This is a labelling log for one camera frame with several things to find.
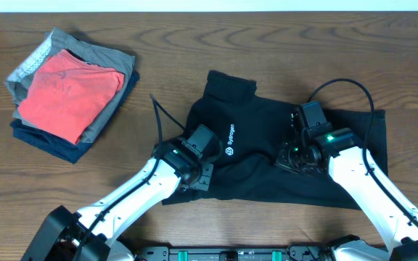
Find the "black polo shirt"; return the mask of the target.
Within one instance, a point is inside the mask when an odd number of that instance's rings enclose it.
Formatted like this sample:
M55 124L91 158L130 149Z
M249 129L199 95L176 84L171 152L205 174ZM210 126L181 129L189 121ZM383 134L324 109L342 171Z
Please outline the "black polo shirt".
M211 70L202 98L191 107L186 128L203 124L223 143L207 191L176 192L163 204L198 199L243 199L358 209L327 176L291 173L275 166L282 142L294 139L293 104L256 96L256 82Z

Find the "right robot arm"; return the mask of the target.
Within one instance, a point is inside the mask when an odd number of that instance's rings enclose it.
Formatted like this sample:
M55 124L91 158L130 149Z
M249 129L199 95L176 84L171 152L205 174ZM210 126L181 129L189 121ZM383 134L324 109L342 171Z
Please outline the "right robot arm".
M321 260L418 260L418 208L383 173L349 128L304 134L284 142L276 165L297 174L327 176L352 197L385 247L355 236L331 243Z

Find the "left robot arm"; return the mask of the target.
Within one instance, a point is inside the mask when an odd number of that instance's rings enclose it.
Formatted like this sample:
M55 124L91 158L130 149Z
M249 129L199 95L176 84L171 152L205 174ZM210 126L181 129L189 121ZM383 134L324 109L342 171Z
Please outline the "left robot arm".
M60 205L44 219L24 260L133 260L118 237L177 189L207 190L214 149L168 144L130 180L98 202L71 212Z

